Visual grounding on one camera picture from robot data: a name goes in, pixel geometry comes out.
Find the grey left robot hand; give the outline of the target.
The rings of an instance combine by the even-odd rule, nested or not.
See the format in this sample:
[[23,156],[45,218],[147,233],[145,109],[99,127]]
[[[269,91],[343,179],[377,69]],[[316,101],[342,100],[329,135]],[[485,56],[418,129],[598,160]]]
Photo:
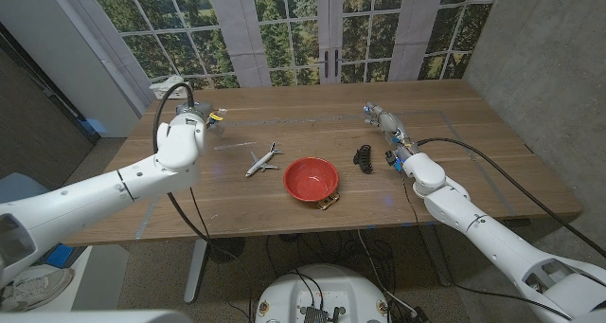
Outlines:
[[205,128],[218,138],[223,137],[224,127],[220,124],[223,121],[227,110],[224,108],[215,109],[209,102],[194,102],[193,106],[188,106],[187,103],[180,104],[176,110],[176,115],[189,114],[199,117]]

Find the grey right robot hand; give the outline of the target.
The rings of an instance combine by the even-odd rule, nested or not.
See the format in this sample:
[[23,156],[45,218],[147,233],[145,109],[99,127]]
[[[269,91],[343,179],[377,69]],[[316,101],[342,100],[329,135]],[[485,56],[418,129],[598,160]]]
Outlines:
[[365,122],[381,129],[385,139],[396,148],[400,158],[419,153],[417,144],[410,138],[401,120],[379,105],[368,102],[364,107]]

